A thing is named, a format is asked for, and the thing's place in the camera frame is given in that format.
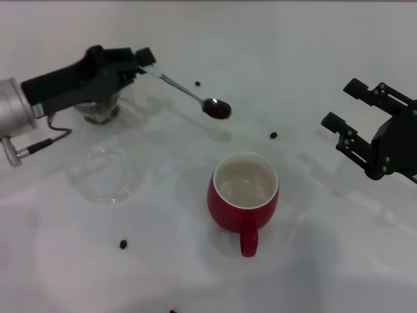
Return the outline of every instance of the spoon handle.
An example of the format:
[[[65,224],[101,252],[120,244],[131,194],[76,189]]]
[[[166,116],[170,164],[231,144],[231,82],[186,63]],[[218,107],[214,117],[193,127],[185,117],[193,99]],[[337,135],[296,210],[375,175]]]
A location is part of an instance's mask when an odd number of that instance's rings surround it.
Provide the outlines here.
[[[165,74],[162,74],[160,78],[161,78],[161,80],[165,81],[166,83],[168,83],[172,87],[175,87],[178,90],[181,90],[183,93],[186,93],[190,97],[196,99],[196,101],[198,101],[201,105],[203,105],[203,102],[204,102],[203,100],[201,100],[199,97],[197,97],[195,94],[193,94],[188,89],[186,89],[183,86],[181,86],[179,83],[174,82],[171,78],[167,77]]]

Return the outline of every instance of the cup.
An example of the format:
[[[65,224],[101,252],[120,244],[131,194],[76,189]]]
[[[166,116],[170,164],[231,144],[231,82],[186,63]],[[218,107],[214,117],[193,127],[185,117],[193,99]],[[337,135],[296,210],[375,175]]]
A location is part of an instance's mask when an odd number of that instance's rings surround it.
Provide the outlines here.
[[[258,229],[272,218],[280,182],[274,166],[256,153],[237,153],[215,168],[207,192],[207,205],[221,227],[240,234],[240,251],[256,254]]]

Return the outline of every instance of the metal spoon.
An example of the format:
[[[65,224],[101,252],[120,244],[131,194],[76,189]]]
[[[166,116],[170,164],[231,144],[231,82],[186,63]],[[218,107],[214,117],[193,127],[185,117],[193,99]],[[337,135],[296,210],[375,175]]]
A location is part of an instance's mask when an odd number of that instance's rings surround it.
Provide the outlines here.
[[[215,98],[207,98],[203,100],[189,91],[187,88],[184,88],[179,83],[174,82],[171,78],[167,77],[165,74],[160,76],[160,79],[168,83],[169,85],[181,90],[183,93],[189,95],[190,97],[196,99],[200,103],[203,112],[215,119],[228,119],[232,113],[232,108],[230,105],[224,101],[217,100]]]

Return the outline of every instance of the transparent lid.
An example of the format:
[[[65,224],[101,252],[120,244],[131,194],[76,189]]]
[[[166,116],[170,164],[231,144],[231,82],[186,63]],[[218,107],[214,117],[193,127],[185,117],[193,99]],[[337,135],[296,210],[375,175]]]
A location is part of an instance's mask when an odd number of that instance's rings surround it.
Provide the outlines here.
[[[77,187],[88,200],[114,205],[129,198],[137,189],[137,163],[117,149],[91,151],[81,166]]]

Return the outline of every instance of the white table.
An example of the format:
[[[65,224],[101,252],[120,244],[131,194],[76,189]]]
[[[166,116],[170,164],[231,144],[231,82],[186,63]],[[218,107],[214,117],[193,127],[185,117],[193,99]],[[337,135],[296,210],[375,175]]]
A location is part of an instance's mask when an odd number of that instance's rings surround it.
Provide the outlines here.
[[[415,312],[416,187],[368,179],[320,122],[333,111],[370,140],[387,119],[343,93],[353,77],[416,98],[416,28],[412,3],[0,3],[2,78],[61,68],[93,44],[150,46],[168,76],[233,105],[215,121],[142,76],[137,122],[89,127],[67,110],[56,125],[71,137],[14,171],[2,155],[0,310]],[[49,135],[43,121],[14,142]],[[138,159],[128,201],[97,206],[72,185],[92,147]],[[205,205],[211,171],[233,151],[261,153],[281,183],[250,259]]]

